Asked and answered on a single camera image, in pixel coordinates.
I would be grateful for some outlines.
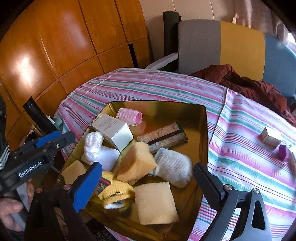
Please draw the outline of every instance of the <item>white wall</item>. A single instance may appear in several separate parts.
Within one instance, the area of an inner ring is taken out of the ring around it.
[[[163,57],[163,12],[176,11],[182,20],[211,19],[231,22],[232,0],[140,0],[155,60]]]

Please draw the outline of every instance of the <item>yellow sponge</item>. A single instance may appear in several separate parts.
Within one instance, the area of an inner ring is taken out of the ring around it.
[[[135,187],[140,224],[168,224],[179,221],[170,184],[147,183]]]
[[[84,165],[76,160],[70,166],[68,166],[61,175],[64,177],[65,183],[73,184],[78,176],[86,173]]]
[[[144,142],[136,142],[121,159],[117,179],[129,184],[147,175],[157,167],[149,146]]]

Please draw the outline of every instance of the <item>gold tray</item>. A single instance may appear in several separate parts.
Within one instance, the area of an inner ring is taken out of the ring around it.
[[[122,156],[136,142],[136,138],[142,134],[159,129],[174,122],[185,130],[188,142],[173,146],[170,149],[187,155],[193,164],[201,162],[207,166],[208,136],[206,108],[198,104],[165,101],[122,101],[110,102],[98,114],[95,120],[102,114],[116,117],[119,108],[139,110],[143,114],[143,122],[138,126],[129,126],[134,140],[121,152],[112,172],[116,173]],[[89,126],[82,135],[75,148],[68,157],[63,170],[75,160],[80,160],[83,154],[84,139],[89,132],[95,130]],[[134,186],[143,183],[163,182],[160,177],[145,176]],[[65,184],[63,177],[59,176],[58,182]],[[176,209],[180,221],[174,224],[140,225],[136,204],[133,202],[128,207],[116,210],[105,210],[97,196],[93,195],[89,200],[85,211],[93,218],[110,229],[129,238],[142,240],[187,240],[196,221],[202,201],[201,189],[194,178],[186,188],[170,186],[175,200]]]

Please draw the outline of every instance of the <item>finger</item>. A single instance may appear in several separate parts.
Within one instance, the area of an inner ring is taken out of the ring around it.
[[[29,207],[31,207],[32,201],[33,201],[33,197],[29,197],[29,199],[28,199],[28,206]]]
[[[29,197],[33,197],[33,196],[34,196],[35,189],[34,189],[34,186],[33,186],[32,183],[27,182],[27,188],[26,188],[26,191],[27,191],[27,195],[28,195]]]
[[[19,225],[10,216],[11,213],[18,213],[22,210],[22,203],[17,200],[3,198],[0,200],[0,218],[3,224],[10,230],[22,231]]]
[[[5,217],[12,213],[18,213],[23,209],[24,205],[11,198],[2,198],[0,200],[0,216]]]

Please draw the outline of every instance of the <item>screw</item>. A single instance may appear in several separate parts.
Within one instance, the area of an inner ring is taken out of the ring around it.
[[[64,190],[70,190],[70,188],[71,188],[71,184],[65,184],[63,187]]]
[[[229,185],[229,184],[226,184],[226,185],[224,186],[224,189],[225,189],[225,190],[228,190],[228,191],[231,191],[231,190],[233,189],[233,187],[232,187],[231,185]]]
[[[254,189],[253,189],[253,192],[256,193],[256,194],[260,193],[260,191],[259,191],[258,188],[254,188]]]
[[[37,192],[37,193],[41,193],[42,191],[43,191],[42,188],[37,188],[37,189],[36,189],[36,192]]]

